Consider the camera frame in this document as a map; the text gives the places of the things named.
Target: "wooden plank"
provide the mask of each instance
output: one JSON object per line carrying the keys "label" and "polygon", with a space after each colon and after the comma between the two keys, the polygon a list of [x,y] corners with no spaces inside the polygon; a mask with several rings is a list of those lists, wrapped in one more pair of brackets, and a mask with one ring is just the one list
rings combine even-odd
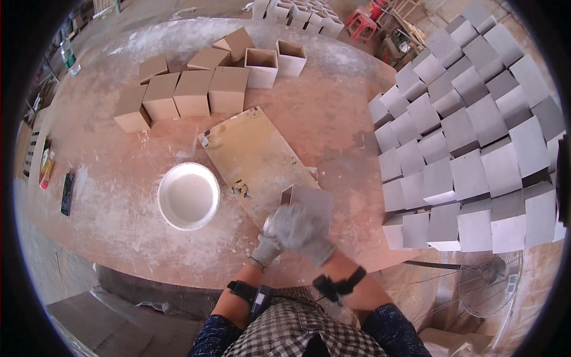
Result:
{"label": "wooden plank", "polygon": [[200,142],[260,230],[290,185],[320,188],[260,107],[218,124]]}

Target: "wrist strap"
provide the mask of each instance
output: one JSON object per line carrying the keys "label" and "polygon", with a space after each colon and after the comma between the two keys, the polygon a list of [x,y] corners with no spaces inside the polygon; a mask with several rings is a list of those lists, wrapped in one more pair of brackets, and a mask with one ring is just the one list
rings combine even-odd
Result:
{"label": "wrist strap", "polygon": [[325,275],[320,275],[313,281],[313,286],[327,299],[338,302],[341,296],[351,294],[353,288],[359,284],[366,274],[367,272],[363,267],[358,267],[349,279],[339,282],[333,282]]}

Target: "hand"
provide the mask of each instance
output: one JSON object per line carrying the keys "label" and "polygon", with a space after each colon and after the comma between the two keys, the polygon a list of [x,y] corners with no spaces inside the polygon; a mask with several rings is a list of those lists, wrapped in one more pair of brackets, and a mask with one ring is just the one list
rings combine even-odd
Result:
{"label": "hand", "polygon": [[280,206],[266,219],[264,235],[279,238],[282,247],[309,258],[315,266],[325,263],[336,247],[327,239],[323,221],[299,205]]}
{"label": "hand", "polygon": [[267,268],[282,253],[282,245],[277,237],[266,234],[258,235],[258,240],[260,244],[254,249],[251,256]]}

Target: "black phone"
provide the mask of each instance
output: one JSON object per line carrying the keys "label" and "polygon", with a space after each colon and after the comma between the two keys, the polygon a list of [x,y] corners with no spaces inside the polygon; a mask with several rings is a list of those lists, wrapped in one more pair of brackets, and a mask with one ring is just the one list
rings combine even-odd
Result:
{"label": "black phone", "polygon": [[73,189],[73,183],[75,180],[75,175],[68,173],[66,175],[66,181],[63,184],[63,197],[62,197],[62,213],[66,216],[70,215],[71,207],[71,190]]}

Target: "plastic water bottle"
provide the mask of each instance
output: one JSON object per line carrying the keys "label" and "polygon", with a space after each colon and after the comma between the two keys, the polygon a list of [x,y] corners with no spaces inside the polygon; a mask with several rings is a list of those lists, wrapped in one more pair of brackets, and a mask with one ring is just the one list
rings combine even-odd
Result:
{"label": "plastic water bottle", "polygon": [[68,39],[63,40],[62,43],[59,44],[59,49],[62,52],[63,64],[66,66],[69,74],[78,74],[81,70],[81,66],[79,65],[79,62],[75,60],[75,55],[71,49],[70,41]]}

